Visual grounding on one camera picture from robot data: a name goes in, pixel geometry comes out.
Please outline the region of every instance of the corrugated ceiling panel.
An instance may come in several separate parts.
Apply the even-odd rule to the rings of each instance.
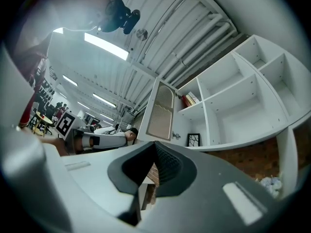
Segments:
[[[124,35],[122,29],[111,33],[96,30],[88,33],[128,50],[129,62],[132,58],[141,61],[144,57],[141,63],[157,73],[160,73],[173,58],[172,51],[178,53],[181,47],[209,22],[207,18],[209,11],[198,0],[123,0],[123,2],[132,11],[140,10],[141,18],[134,29],[146,29],[147,40],[143,42],[138,40],[135,31]],[[153,80],[136,72],[120,58],[85,42],[84,32],[64,30],[64,34],[55,33],[50,45],[49,59],[53,68],[57,69],[57,72],[55,71],[57,75],[60,77],[63,74],[68,75],[79,83],[78,88],[68,84],[64,87],[74,93],[77,99],[84,99],[85,103],[91,104],[94,110],[107,107],[98,104],[99,100],[96,101],[92,92],[99,93],[101,97],[116,103],[118,106],[115,111],[121,111],[125,105],[118,102],[119,96],[133,104],[140,98],[141,93],[153,84]]]
[[[160,73],[164,68],[162,62],[172,51],[178,53],[178,45],[184,46],[185,42],[210,21],[207,13],[206,7],[198,0],[185,0],[164,25],[142,63]]]

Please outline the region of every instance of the ceiling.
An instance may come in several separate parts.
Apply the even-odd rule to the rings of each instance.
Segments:
[[[144,106],[139,105],[146,104],[149,95],[144,95],[151,90],[155,78],[161,75],[166,79],[185,58],[189,57],[224,23],[229,22],[229,28],[201,49],[201,52],[188,65],[180,69],[174,78],[185,69],[192,69],[191,64],[198,57],[217,44],[226,34],[236,31],[226,14],[213,0],[123,0],[123,2],[131,10],[139,9],[141,12],[141,18],[131,34],[124,35],[122,29],[111,33],[98,33],[96,30],[87,33],[128,51],[126,61],[84,41],[85,32],[71,32],[66,29],[63,34],[53,33],[48,54],[51,66],[58,77],[57,81],[61,83],[57,89],[62,93],[65,92],[71,100],[85,104],[93,112],[102,113],[116,121],[121,119],[123,109],[135,107],[135,110],[132,110],[134,113],[143,109]],[[165,68],[176,59],[176,55],[183,51],[185,46],[213,19],[211,14],[221,14],[223,18],[189,47],[189,50],[172,65],[167,73],[163,73]],[[148,31],[147,40],[140,41],[137,38],[138,29]],[[78,87],[65,81],[63,75],[78,83]],[[186,77],[187,72],[178,82]],[[114,109],[98,100],[93,97],[93,93],[116,104],[117,107]]]

